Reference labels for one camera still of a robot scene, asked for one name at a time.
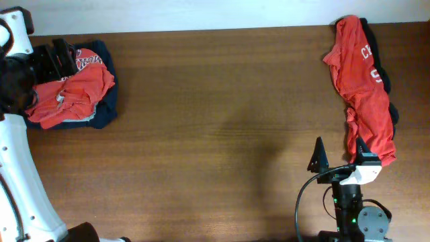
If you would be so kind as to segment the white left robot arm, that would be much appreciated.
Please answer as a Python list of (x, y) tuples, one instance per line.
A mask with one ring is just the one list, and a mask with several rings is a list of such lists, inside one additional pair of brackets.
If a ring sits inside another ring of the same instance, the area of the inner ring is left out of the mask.
[(68, 228), (32, 159), (27, 129), (105, 128), (118, 115), (118, 78), (101, 40), (56, 39), (1, 59), (1, 240), (99, 241), (91, 223)]

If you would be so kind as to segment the orange t-shirt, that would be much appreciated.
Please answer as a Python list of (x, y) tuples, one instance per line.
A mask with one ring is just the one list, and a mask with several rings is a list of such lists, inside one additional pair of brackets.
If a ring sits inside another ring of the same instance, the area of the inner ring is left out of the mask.
[(78, 72), (59, 81), (50, 81), (36, 85), (38, 94), (35, 107), (26, 114), (32, 123), (38, 123), (43, 129), (60, 124), (60, 113), (71, 106), (96, 106), (114, 86), (114, 76), (92, 50), (77, 50), (76, 64)]

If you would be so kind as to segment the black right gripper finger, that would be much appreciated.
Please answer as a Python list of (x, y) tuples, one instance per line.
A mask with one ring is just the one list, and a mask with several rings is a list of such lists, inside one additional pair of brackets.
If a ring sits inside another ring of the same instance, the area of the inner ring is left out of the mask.
[(370, 151), (361, 137), (356, 139), (356, 165), (381, 165), (379, 156)]
[(307, 170), (312, 173), (323, 173), (329, 168), (329, 162), (322, 138), (316, 139), (314, 151), (308, 164)]

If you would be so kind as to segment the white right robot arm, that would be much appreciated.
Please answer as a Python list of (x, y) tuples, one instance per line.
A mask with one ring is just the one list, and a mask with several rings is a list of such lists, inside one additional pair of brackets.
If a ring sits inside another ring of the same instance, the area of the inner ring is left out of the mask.
[(333, 193), (337, 230), (320, 231), (319, 241), (389, 241), (386, 234), (392, 213), (378, 201), (365, 199), (361, 192), (361, 186), (373, 182), (382, 170), (379, 156), (362, 138), (356, 139), (352, 163), (329, 167), (323, 140), (318, 137), (307, 170), (316, 174), (317, 183), (329, 184)]

